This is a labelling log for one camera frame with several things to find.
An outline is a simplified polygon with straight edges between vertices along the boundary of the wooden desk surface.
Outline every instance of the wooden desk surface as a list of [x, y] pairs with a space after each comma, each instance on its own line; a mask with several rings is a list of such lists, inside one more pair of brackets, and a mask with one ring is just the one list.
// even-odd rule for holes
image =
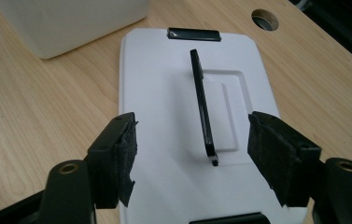
[[[254, 24], [257, 8], [276, 15], [276, 31]], [[118, 114], [121, 39], [169, 26], [250, 36], [282, 119], [322, 146], [323, 161], [352, 160], [352, 55], [287, 0], [151, 0], [142, 21], [50, 60], [33, 56], [0, 14], [0, 209], [42, 190], [55, 164], [86, 155]], [[119, 223], [118, 210], [98, 221]]]

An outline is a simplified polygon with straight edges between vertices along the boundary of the cable hole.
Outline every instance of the cable hole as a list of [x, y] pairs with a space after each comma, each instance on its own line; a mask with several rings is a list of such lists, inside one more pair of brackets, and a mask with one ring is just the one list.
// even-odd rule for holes
[[270, 11], [256, 9], [251, 14], [254, 23], [265, 31], [275, 31], [278, 28], [277, 17]]

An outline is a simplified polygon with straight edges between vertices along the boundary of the white tray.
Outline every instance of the white tray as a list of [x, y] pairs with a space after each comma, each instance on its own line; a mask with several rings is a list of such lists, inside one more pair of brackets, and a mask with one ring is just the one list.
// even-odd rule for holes
[[[135, 29], [120, 51], [120, 113], [134, 112], [138, 153], [123, 224], [189, 223], [261, 212], [272, 224], [303, 223], [306, 208], [281, 207], [246, 152], [247, 115], [279, 117], [254, 41], [174, 40]], [[190, 50], [197, 49], [219, 166], [204, 149]]]

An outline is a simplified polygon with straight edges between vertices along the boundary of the round hole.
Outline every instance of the round hole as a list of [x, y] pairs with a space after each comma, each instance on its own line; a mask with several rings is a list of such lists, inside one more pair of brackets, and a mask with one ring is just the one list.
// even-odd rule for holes
[[341, 169], [352, 172], [352, 163], [349, 161], [338, 161], [336, 163]]
[[251, 18], [254, 23], [265, 31], [275, 31], [278, 28], [278, 20], [275, 15], [264, 9], [256, 9], [252, 12]]
[[79, 166], [75, 163], [67, 163], [62, 167], [60, 167], [59, 174], [68, 175], [68, 174], [74, 173], [78, 168]]

